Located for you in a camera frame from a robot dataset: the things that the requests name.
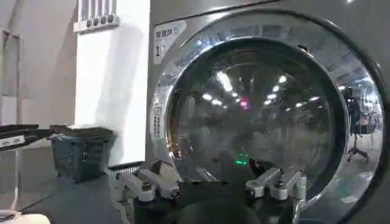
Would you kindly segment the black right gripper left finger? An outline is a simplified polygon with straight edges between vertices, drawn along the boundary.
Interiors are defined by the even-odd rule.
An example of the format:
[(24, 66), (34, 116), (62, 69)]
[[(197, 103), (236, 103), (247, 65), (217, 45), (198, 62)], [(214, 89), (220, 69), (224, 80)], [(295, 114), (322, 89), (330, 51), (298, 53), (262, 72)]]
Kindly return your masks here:
[(157, 197), (172, 200), (179, 193), (176, 168), (161, 160), (108, 166), (105, 173), (113, 201), (151, 202)]

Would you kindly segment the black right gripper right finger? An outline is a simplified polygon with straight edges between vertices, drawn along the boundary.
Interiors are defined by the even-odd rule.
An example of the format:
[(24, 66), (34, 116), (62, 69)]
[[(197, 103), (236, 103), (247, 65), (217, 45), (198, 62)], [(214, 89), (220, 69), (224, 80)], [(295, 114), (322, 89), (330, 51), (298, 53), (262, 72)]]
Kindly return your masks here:
[(296, 169), (283, 170), (269, 161), (249, 160), (249, 167), (255, 178), (245, 183), (246, 191), (253, 198), (264, 197), (266, 191), (276, 200), (292, 197), (307, 199), (307, 176)]

